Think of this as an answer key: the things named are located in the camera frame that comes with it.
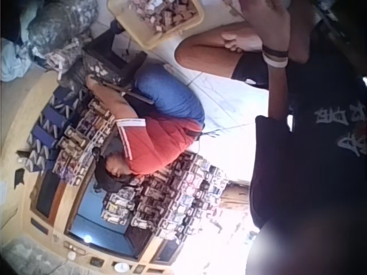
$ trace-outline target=tiled floor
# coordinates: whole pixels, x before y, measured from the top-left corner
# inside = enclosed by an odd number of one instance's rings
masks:
[[[98,36],[107,30],[114,19],[106,7],[107,0],[98,0],[98,2],[99,17],[91,27],[93,36]],[[193,144],[192,150],[200,150],[201,155],[224,169],[231,179],[250,181],[255,157],[254,122],[257,115],[266,114],[267,92],[239,81],[185,69],[174,59],[174,50],[185,37],[243,20],[239,16],[231,15],[229,7],[225,6],[222,0],[201,0],[201,3],[205,18],[200,25],[146,52],[149,60],[170,64],[174,75],[200,98],[206,113],[204,132],[226,129],[218,131],[220,136],[215,138],[203,136],[200,144],[198,142]],[[130,54],[142,50],[127,33],[116,36],[113,45],[115,53],[126,54],[126,48],[129,49]]]

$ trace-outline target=bare foot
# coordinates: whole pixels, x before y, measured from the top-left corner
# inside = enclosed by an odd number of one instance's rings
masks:
[[[222,32],[221,36],[225,42],[224,46],[232,51],[255,52],[261,50],[261,39],[251,27]]]

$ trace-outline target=basket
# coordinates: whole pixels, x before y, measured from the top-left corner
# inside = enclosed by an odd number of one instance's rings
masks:
[[[132,38],[142,48],[150,50],[163,41],[181,34],[184,30],[195,27],[202,22],[204,19],[204,11],[199,0],[191,1],[198,11],[197,14],[166,33],[155,33],[145,22],[141,21],[135,11],[128,8],[130,0],[108,0],[107,7]]]

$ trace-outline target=man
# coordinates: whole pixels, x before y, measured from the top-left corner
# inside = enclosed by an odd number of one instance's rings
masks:
[[[289,12],[279,0],[240,3],[248,23],[189,37],[175,56],[187,68],[269,90],[268,117],[256,118],[250,189],[255,225],[284,213],[366,201],[362,78],[328,39],[311,33],[307,1],[293,0]],[[286,123],[289,100],[292,132]]]
[[[118,178],[164,168],[196,140],[205,118],[195,94],[162,65],[142,68],[134,84],[154,101],[156,113],[138,117],[120,94],[87,77],[87,87],[116,117],[124,150],[107,156],[106,169]]]

